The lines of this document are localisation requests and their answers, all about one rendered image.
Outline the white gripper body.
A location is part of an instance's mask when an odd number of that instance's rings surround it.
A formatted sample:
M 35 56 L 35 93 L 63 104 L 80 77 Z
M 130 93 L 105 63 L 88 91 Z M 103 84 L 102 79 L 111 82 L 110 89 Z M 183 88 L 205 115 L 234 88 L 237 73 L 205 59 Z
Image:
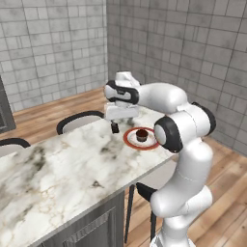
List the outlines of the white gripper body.
M 114 121 L 118 119 L 135 118 L 139 115 L 139 107 L 135 105 L 120 105 L 115 102 L 104 105 L 104 119 Z

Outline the red rimmed white plate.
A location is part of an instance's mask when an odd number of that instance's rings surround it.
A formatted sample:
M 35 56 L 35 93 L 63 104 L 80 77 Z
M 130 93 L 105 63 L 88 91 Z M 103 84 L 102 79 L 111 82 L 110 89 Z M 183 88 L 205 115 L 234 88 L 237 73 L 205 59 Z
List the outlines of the red rimmed white plate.
M 146 130 L 148 132 L 147 139 L 145 142 L 139 142 L 137 139 L 136 132 L 138 130 Z M 130 128 L 124 135 L 123 141 L 131 148 L 140 151 L 148 151 L 156 149 L 159 144 L 154 137 L 154 131 L 149 127 L 133 127 Z

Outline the chocolate cupcake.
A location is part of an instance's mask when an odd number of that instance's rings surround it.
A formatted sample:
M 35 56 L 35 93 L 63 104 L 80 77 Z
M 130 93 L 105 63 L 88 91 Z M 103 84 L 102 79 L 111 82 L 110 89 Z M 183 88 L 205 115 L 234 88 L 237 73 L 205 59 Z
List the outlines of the chocolate cupcake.
M 136 132 L 136 137 L 138 142 L 145 142 L 148 138 L 148 132 L 145 129 L 139 129 Z

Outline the grey island cabinet panel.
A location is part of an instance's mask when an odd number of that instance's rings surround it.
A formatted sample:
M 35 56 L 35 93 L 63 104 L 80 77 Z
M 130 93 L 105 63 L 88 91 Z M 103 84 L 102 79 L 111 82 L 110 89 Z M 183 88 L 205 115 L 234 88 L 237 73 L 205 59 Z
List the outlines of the grey island cabinet panel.
M 39 247 L 124 247 L 124 192 L 59 231 Z

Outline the dark grey cabinet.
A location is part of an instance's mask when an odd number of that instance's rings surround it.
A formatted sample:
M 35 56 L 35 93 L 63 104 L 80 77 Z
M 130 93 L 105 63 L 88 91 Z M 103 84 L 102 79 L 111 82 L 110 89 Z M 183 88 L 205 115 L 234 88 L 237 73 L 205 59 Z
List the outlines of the dark grey cabinet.
M 0 134 L 16 129 L 14 116 L 0 76 Z

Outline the black framed white chair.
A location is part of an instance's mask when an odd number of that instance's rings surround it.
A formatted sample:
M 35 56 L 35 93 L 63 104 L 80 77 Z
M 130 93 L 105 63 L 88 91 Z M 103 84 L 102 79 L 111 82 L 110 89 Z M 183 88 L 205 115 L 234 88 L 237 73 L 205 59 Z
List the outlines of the black framed white chair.
M 177 163 L 174 160 L 169 160 L 163 163 L 159 168 L 146 175 L 140 181 L 129 186 L 129 197 L 127 203 L 127 214 L 124 230 L 124 242 L 127 242 L 128 230 L 130 223 L 130 215 L 132 210 L 132 202 L 134 189 L 137 189 L 138 194 L 147 202 L 151 199 L 151 195 L 160 189 L 173 175 Z
M 0 157 L 26 149 L 30 144 L 22 138 L 8 138 L 0 140 Z
M 74 130 L 77 127 L 90 124 L 97 120 L 103 119 L 104 114 L 99 111 L 85 111 L 72 116 L 69 116 L 61 121 L 56 126 L 59 135 Z

